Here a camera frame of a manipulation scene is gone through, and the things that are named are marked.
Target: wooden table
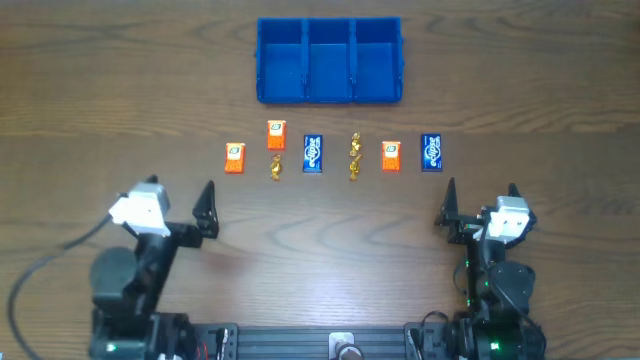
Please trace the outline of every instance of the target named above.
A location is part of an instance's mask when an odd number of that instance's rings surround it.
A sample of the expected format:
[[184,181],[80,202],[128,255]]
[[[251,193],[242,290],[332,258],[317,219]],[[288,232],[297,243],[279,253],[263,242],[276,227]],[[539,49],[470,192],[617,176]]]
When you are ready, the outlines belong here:
[[[255,99],[263,16],[402,16],[394,106],[265,106]],[[173,209],[217,185],[221,233],[180,250],[161,311],[241,325],[403,324],[465,308],[464,249],[432,226],[447,180],[461,210],[518,184],[539,217],[508,257],[532,266],[531,315],[553,358],[640,356],[640,8],[611,0],[4,1],[0,5],[0,295],[36,258],[98,221],[149,174]],[[288,121],[282,181],[266,121]],[[348,180],[349,141],[364,159]],[[441,174],[419,135],[441,132]],[[325,136],[305,176],[302,136]],[[380,142],[405,145],[401,174]],[[223,172],[247,144],[244,176]],[[47,359],[86,357],[89,267],[133,246],[110,226],[37,274],[18,320]],[[0,315],[0,351],[24,355]]]

